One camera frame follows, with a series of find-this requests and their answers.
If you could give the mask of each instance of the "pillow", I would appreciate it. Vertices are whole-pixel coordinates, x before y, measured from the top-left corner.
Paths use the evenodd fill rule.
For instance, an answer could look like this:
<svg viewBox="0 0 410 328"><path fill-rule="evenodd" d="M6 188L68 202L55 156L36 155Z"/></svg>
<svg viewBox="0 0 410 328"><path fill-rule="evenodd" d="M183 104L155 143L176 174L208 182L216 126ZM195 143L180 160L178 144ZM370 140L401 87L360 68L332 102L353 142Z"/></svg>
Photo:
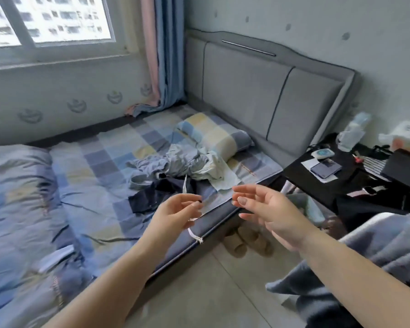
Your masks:
<svg viewBox="0 0 410 328"><path fill-rule="evenodd" d="M208 151L216 152L225 162L235 153L254 144L246 132L236 129L214 114L194 114L179 122L176 128Z"/></svg>

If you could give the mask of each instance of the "water bottle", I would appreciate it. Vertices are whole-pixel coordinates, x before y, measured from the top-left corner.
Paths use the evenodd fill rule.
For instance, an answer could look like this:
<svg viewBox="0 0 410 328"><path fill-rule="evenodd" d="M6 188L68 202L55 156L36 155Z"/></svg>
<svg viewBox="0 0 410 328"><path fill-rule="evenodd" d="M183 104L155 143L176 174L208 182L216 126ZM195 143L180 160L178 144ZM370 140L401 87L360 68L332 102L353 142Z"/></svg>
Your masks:
<svg viewBox="0 0 410 328"><path fill-rule="evenodd" d="M340 132L336 138L336 143L339 150L343 152L350 152L351 149L365 135L366 132L364 129L371 119L371 114L364 111L355 115L354 119L350 121L345 130Z"/></svg>

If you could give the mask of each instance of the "bed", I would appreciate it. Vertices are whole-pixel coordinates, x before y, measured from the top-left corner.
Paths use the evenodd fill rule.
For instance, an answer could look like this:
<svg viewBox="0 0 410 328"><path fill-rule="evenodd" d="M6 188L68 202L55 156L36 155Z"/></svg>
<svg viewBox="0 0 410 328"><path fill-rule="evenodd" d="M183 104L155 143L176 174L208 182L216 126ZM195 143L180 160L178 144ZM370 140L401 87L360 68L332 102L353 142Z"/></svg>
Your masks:
<svg viewBox="0 0 410 328"><path fill-rule="evenodd" d="M131 213L126 163L163 154L171 143L192 145L174 131L176 123L207 111L249 133L255 146L237 153L228 166L245 183L268 185L331 130L359 82L351 69L228 32L186 32L185 62L187 104L30 146L0 147L0 240L14 227L19 237L0 243L0 271L8 277L0 279L0 326L41 325L133 246L151 217ZM241 222L228 202L230 191L217 193L204 182L200 194L206 218L193 232L205 242L199 245L182 233L135 308ZM18 218L12 214L19 212ZM41 251L42 243L49 246ZM40 272L37 262L70 247L57 265ZM16 258L13 251L20 248L23 255ZM40 294L32 297L31 288Z"/></svg>

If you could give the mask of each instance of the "upholstered headboard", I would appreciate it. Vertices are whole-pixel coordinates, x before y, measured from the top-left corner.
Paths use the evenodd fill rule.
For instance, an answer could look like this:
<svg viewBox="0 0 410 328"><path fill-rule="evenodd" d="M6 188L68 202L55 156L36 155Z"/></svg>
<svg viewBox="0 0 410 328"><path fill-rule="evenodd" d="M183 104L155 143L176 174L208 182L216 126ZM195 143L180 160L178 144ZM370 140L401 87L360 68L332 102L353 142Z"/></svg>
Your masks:
<svg viewBox="0 0 410 328"><path fill-rule="evenodd" d="M283 167L331 131L357 91L354 70L270 41L186 32L188 103L247 131Z"/></svg>

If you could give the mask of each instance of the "hand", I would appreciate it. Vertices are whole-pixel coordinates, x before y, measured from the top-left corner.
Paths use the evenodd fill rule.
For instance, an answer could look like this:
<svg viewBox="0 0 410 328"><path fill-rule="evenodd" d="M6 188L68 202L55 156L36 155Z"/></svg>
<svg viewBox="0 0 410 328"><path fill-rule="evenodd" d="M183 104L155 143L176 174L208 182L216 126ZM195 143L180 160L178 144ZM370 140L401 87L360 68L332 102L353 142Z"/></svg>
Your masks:
<svg viewBox="0 0 410 328"><path fill-rule="evenodd" d="M303 241L319 230L282 193L256 184L233 187L232 204L253 214L240 213L248 221L265 226L291 251L299 250Z"/></svg>
<svg viewBox="0 0 410 328"><path fill-rule="evenodd" d="M202 215L202 197L191 193L174 195L159 205L140 239L150 244L160 244L167 250L182 230L194 225L190 219Z"/></svg>

